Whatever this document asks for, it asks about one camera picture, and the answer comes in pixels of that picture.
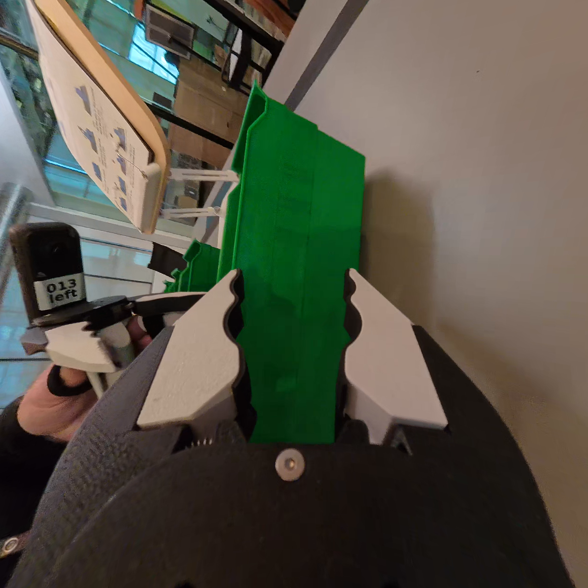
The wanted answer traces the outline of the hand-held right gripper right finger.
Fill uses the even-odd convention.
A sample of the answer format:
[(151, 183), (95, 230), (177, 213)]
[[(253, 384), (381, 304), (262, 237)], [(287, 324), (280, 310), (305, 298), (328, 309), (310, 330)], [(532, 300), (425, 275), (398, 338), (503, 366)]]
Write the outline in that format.
[(369, 443), (384, 445), (398, 426), (445, 430), (445, 411), (415, 325), (356, 269), (345, 276), (342, 354), (345, 415), (363, 422)]

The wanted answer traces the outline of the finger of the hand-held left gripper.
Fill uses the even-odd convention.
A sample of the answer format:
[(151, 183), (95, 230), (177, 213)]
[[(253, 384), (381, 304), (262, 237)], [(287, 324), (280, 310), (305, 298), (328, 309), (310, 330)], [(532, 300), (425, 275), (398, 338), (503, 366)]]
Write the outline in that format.
[(169, 313), (184, 313), (199, 301), (206, 292), (169, 292), (150, 295), (133, 296), (130, 298), (130, 310), (140, 317), (142, 327), (153, 322), (150, 317)]
[(46, 353), (59, 366), (92, 373), (118, 370), (105, 344), (88, 330), (87, 322), (48, 329), (46, 338)]

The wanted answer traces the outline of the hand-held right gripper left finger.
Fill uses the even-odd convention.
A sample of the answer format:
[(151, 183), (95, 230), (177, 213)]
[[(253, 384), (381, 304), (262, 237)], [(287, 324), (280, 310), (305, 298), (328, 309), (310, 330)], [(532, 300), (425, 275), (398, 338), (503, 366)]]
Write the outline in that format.
[(242, 271), (233, 269), (177, 319), (138, 415), (139, 429), (180, 424), (216, 430), (236, 419), (234, 390), (246, 363), (231, 317), (240, 316), (243, 298)]

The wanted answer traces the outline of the green plastic bin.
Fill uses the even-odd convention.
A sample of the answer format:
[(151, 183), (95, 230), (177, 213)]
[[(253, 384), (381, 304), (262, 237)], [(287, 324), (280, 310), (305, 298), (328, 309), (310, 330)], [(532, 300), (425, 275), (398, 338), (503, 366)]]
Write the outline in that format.
[(347, 270), (359, 268), (365, 157), (255, 84), (231, 164), (217, 280), (243, 276), (254, 443), (335, 440)]
[(165, 293), (207, 292), (217, 283), (221, 250), (194, 239), (182, 256), (185, 266), (172, 269)]

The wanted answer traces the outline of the person's left forearm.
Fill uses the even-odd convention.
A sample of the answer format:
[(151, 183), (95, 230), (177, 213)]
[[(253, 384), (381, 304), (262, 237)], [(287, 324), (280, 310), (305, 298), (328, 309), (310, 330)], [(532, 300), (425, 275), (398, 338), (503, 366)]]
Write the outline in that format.
[(20, 401), (1, 413), (1, 559), (18, 554), (65, 443), (32, 435), (18, 422)]

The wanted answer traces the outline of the person's left hand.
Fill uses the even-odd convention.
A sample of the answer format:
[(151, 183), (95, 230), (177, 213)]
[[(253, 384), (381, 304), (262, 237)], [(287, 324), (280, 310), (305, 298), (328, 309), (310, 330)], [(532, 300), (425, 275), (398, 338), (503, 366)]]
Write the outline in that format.
[[(58, 396), (48, 385), (49, 381), (59, 389), (82, 387), (84, 390), (80, 394)], [(52, 364), (23, 395), (17, 410), (18, 422), (32, 435), (67, 443), (97, 401), (85, 371)]]

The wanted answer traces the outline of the cardboard boxes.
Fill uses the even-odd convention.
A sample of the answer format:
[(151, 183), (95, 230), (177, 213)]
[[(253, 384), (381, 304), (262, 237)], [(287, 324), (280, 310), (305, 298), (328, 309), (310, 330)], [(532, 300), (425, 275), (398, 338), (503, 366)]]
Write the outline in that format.
[[(248, 97), (228, 86), (221, 73), (198, 59), (181, 60), (176, 85), (174, 112), (180, 118), (234, 144), (238, 140)], [(170, 148), (215, 168), (223, 168), (232, 147), (172, 123), (168, 132)]]

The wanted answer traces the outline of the grey framed panel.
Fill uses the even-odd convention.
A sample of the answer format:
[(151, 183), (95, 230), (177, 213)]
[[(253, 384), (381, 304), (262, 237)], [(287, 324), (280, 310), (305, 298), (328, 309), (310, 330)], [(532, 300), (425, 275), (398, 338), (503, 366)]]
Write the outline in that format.
[(195, 27), (192, 24), (148, 2), (143, 16), (148, 41), (190, 60), (194, 54)]

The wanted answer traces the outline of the silver ventilation duct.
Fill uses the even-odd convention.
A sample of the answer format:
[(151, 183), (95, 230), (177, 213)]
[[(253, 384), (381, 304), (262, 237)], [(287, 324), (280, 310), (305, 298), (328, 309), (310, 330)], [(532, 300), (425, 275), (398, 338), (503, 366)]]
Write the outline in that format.
[(9, 230), (15, 224), (26, 222), (29, 216), (32, 193), (28, 188), (5, 182), (1, 186), (1, 293), (8, 282), (13, 261)]

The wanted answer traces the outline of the black metal shelf frame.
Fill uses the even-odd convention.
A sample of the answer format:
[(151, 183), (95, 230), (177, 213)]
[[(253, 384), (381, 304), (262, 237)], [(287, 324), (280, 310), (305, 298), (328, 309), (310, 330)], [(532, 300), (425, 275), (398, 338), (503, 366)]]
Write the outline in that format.
[[(154, 4), (152, 1), (135, 1), (134, 14), (135, 16), (141, 15), (144, 24), (143, 9), (147, 2), (180, 18), (171, 10), (168, 10), (162, 5)], [(266, 82), (277, 57), (281, 53), (284, 43), (280, 39), (270, 35), (264, 28), (250, 19), (237, 4), (231, 4), (226, 1), (203, 1), (203, 3), (208, 8), (217, 11), (227, 20), (228, 28), (224, 32), (221, 43), (215, 44), (215, 47), (220, 47), (224, 51), (224, 55), (222, 56), (221, 65), (218, 65), (194, 49), (194, 54), (190, 57), (190, 60), (198, 59), (202, 62), (209, 63), (210, 66), (220, 72), (222, 82), (226, 86), (243, 93), (249, 99), (253, 85), (257, 83), (261, 86)], [(195, 24), (192, 25), (195, 27), (195, 42), (197, 27)], [(180, 62), (185, 59), (167, 50), (166, 52), (176, 56)], [(226, 148), (233, 147), (234, 145), (180, 118), (175, 114), (174, 107), (173, 109), (168, 109), (156, 103), (148, 104), (148, 107), (162, 121), (170, 124), (175, 123), (181, 128), (185, 128), (196, 135), (212, 140), (214, 143)]]

